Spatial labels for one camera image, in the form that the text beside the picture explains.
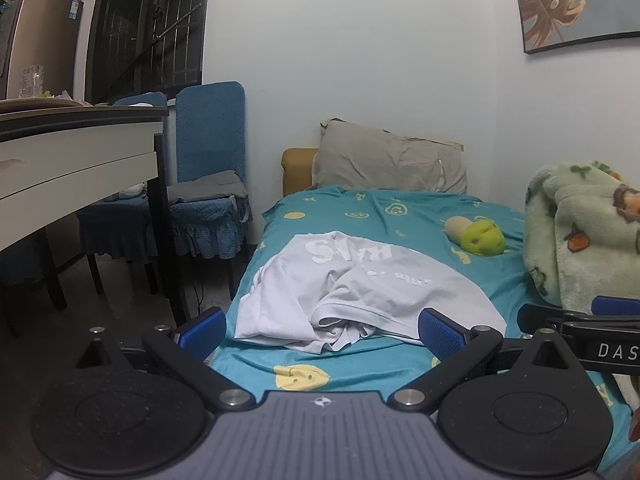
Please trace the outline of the person right hand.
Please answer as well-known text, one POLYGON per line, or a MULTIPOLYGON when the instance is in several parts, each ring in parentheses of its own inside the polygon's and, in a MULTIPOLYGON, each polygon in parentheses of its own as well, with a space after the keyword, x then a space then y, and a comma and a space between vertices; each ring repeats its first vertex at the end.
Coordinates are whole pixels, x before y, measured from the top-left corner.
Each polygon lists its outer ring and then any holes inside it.
POLYGON ((640 408, 637 408, 631 417, 628 440, 630 442, 637 442, 640 440, 640 408))

